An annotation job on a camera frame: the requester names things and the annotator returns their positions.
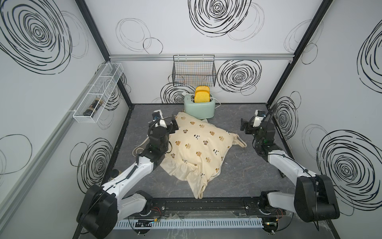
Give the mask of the cream animal print pillowcase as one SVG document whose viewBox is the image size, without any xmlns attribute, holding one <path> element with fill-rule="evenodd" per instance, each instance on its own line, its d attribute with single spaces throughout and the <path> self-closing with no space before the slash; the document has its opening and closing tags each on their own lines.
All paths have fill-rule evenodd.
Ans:
<svg viewBox="0 0 382 239">
<path fill-rule="evenodd" d="M 210 181 L 218 177 L 234 145 L 247 144 L 235 133 L 218 128 L 185 112 L 175 116 L 179 129 L 170 135 L 171 152 L 160 166 L 171 176 L 187 181 L 196 199 L 202 199 Z"/>
</svg>

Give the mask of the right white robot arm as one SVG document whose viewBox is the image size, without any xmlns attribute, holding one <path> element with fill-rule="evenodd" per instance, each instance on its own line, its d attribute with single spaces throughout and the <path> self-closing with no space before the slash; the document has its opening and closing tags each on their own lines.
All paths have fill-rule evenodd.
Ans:
<svg viewBox="0 0 382 239">
<path fill-rule="evenodd" d="M 262 210 L 268 212 L 271 209 L 284 209 L 297 214 L 307 223 L 340 217 L 332 180 L 302 166 L 275 144 L 272 123 L 263 122 L 259 117 L 242 119 L 240 129 L 253 136 L 252 146 L 256 153 L 276 167 L 295 186 L 293 194 L 275 190 L 263 191 L 259 206 Z"/>
</svg>

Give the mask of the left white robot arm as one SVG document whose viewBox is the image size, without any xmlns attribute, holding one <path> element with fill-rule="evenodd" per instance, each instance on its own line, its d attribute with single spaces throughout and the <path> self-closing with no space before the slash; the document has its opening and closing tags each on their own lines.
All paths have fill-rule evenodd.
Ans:
<svg viewBox="0 0 382 239">
<path fill-rule="evenodd" d="M 150 123 L 149 143 L 136 155 L 135 162 L 111 181 L 101 186 L 94 184 L 87 190 L 76 218 L 78 226 L 73 238 L 79 238 L 82 230 L 87 230 L 97 239 L 104 239 L 117 222 L 135 213 L 150 212 L 147 205 L 150 195 L 143 191 L 129 197 L 126 194 L 162 163 L 169 150 L 170 134 L 178 129 L 175 117 L 171 117 L 169 124 L 158 117 Z"/>
</svg>

